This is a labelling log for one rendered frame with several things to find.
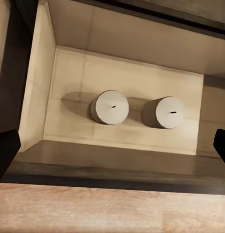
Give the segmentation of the pillar candle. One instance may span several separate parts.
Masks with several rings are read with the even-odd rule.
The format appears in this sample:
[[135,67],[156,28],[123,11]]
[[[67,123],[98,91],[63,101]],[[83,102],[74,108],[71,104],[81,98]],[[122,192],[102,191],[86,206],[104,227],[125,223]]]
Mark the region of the pillar candle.
[[129,105],[126,97],[114,90],[101,93],[92,103],[93,119],[103,125],[117,125],[126,119]]
[[182,123],[184,116],[184,106],[174,97],[149,101],[142,109],[142,119],[151,128],[175,129]]

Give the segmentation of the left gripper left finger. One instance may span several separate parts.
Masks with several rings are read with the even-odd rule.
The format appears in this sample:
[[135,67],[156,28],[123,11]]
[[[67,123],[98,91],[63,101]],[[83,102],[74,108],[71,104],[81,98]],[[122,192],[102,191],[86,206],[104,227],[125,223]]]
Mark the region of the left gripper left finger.
[[21,148],[16,129],[0,133],[0,181]]

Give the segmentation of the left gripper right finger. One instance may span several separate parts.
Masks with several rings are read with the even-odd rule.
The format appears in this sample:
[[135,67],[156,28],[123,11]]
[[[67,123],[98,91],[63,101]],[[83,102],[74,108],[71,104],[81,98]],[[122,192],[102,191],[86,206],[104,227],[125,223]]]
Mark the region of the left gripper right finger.
[[225,130],[224,129],[217,129],[217,132],[214,137],[214,148],[221,156],[223,161],[225,162]]

